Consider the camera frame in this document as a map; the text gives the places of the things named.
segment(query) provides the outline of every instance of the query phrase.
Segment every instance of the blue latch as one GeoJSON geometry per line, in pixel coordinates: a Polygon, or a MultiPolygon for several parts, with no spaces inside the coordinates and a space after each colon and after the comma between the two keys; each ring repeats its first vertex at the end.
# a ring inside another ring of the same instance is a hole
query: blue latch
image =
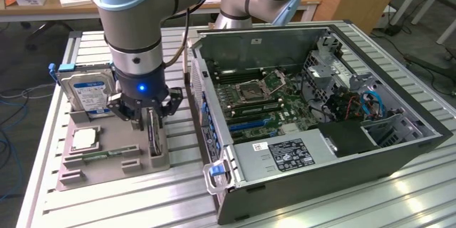
{"type": "Polygon", "coordinates": [[[211,169],[209,169],[209,175],[211,175],[212,177],[220,176],[220,175],[223,175],[223,174],[225,174],[225,169],[224,169],[223,165],[217,165],[217,166],[211,167],[211,169]]]}
{"type": "Polygon", "coordinates": [[[207,112],[207,110],[208,110],[208,103],[203,102],[201,111],[207,112]]]}
{"type": "Polygon", "coordinates": [[[76,69],[76,64],[60,64],[59,72],[73,72],[76,69]]]}
{"type": "Polygon", "coordinates": [[[52,79],[56,81],[57,85],[60,85],[59,79],[57,79],[57,76],[56,76],[56,65],[55,64],[49,64],[48,69],[49,69],[49,75],[51,75],[52,79]]]}

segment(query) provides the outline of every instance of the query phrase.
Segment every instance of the aluminum workbench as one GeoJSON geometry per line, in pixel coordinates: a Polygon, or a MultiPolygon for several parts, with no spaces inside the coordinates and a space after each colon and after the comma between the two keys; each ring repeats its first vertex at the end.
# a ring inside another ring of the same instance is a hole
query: aluminum workbench
{"type": "MultiPolygon", "coordinates": [[[[456,110],[451,105],[356,26],[337,21],[335,25],[448,129],[456,131],[456,110]]],[[[165,61],[180,46],[181,34],[183,28],[163,30],[165,61]]],[[[64,63],[100,62],[109,58],[103,32],[87,32],[68,40],[64,63]]],[[[355,71],[367,69],[349,54],[343,58],[355,71]]],[[[167,69],[167,83],[169,87],[184,87],[183,59],[167,69]]],[[[205,191],[188,101],[165,120],[172,166],[168,171],[57,192],[56,171],[69,108],[63,91],[56,87],[17,227],[219,227],[215,204],[205,191]]],[[[417,157],[392,176],[224,228],[417,227],[432,224],[435,227],[456,225],[456,137],[417,157]]]]}

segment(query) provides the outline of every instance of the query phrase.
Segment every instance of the hard disk label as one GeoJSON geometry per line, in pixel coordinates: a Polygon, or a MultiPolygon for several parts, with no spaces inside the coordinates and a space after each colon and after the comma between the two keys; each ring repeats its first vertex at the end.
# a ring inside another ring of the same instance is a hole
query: hard disk label
{"type": "Polygon", "coordinates": [[[73,85],[77,98],[84,110],[91,113],[104,113],[108,95],[104,93],[107,85],[104,82],[77,83],[73,85]]]}
{"type": "Polygon", "coordinates": [[[269,151],[281,172],[315,164],[301,139],[269,144],[269,151]]]}

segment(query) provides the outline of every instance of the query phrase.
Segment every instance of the floor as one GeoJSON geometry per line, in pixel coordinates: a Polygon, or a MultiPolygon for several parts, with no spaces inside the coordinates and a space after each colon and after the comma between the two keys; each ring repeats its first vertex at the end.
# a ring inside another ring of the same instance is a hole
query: floor
{"type": "MultiPolygon", "coordinates": [[[[400,6],[404,0],[392,0],[393,6],[400,6]]],[[[421,0],[416,0],[411,5],[409,11],[421,0]]],[[[419,58],[440,65],[449,67],[453,61],[447,61],[445,57],[449,55],[443,46],[437,45],[440,34],[456,18],[456,10],[435,3],[432,9],[423,17],[419,25],[413,26],[408,22],[405,25],[411,28],[412,34],[400,33],[395,37],[388,37],[393,41],[401,52],[413,54],[419,58]]],[[[204,25],[211,21],[208,15],[192,16],[192,25],[204,25]]],[[[11,88],[31,88],[40,84],[52,83],[48,75],[48,64],[51,62],[60,63],[64,55],[68,33],[63,28],[52,28],[37,40],[37,50],[29,52],[24,49],[24,39],[33,29],[43,23],[32,22],[32,28],[24,29],[19,23],[11,23],[9,27],[0,33],[0,91],[11,88]]],[[[75,30],[93,31],[101,30],[97,20],[79,20],[69,21],[68,24],[75,30]]],[[[165,27],[183,26],[184,20],[167,21],[165,27]]],[[[403,61],[400,53],[395,50],[391,43],[383,38],[375,39],[377,43],[385,48],[391,55],[403,61]]],[[[447,46],[456,48],[456,33],[447,40],[447,46]]],[[[411,66],[415,74],[429,84],[431,76],[423,68],[411,66]]],[[[451,81],[436,75],[435,86],[443,91],[452,90],[451,81]]],[[[33,91],[31,96],[41,96],[52,93],[52,87],[47,87],[33,91]]],[[[449,96],[443,98],[456,106],[456,99],[449,96]]],[[[15,99],[13,103],[23,103],[21,98],[15,99]]],[[[0,226],[15,227],[17,215],[21,206],[21,194],[25,192],[25,185],[28,182],[29,173],[32,171],[35,153],[37,149],[40,134],[45,122],[51,98],[31,99],[27,104],[28,115],[17,126],[7,131],[9,141],[15,144],[17,149],[17,156],[24,168],[24,181],[21,188],[15,192],[15,198],[8,198],[0,201],[0,226]]],[[[17,106],[0,105],[0,121],[3,121],[17,106]]],[[[0,155],[0,163],[4,160],[4,154],[0,155]]],[[[12,158],[7,166],[0,170],[0,197],[9,188],[16,185],[19,179],[19,170],[12,158]]]]}

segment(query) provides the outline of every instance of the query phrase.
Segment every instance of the wooden desk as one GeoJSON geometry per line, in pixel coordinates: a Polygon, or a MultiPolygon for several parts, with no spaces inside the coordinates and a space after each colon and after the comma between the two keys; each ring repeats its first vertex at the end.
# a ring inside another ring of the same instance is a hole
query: wooden desk
{"type": "MultiPolygon", "coordinates": [[[[299,10],[301,10],[301,20],[312,20],[316,6],[320,0],[303,0],[299,10]]],[[[219,13],[220,4],[204,4],[197,13],[219,13]]],[[[47,0],[44,6],[19,6],[16,3],[4,7],[0,5],[0,22],[8,21],[49,21],[100,18],[95,4],[61,7],[59,0],[47,0]]]]}

